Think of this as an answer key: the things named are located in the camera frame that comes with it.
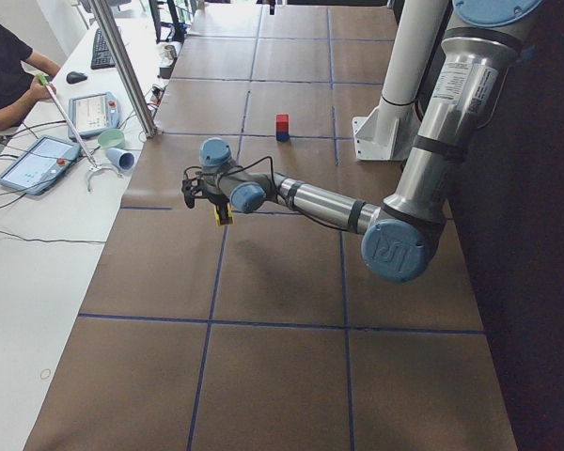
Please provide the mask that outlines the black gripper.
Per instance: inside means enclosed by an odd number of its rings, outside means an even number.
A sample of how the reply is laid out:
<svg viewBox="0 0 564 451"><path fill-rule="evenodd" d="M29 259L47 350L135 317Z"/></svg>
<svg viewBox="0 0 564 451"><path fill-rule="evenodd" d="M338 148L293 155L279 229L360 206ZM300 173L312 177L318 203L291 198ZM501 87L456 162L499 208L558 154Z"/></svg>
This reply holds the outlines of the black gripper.
<svg viewBox="0 0 564 451"><path fill-rule="evenodd" d="M218 201L213 204L214 215L217 217L219 226L230 224L230 205L228 201Z"/></svg>

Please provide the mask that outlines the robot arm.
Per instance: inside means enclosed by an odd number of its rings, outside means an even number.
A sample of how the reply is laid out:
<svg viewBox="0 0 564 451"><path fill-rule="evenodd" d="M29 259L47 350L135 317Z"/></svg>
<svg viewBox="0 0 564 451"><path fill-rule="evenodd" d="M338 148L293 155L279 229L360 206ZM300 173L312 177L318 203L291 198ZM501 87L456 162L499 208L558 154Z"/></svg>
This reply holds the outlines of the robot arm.
<svg viewBox="0 0 564 451"><path fill-rule="evenodd" d="M447 222L447 194L476 130L492 116L524 53L538 1L407 1L379 103L352 121L357 168L330 191L237 163L220 138L184 171L188 207L209 201L219 225L272 202L361 239L366 267L395 283L427 270Z"/></svg>

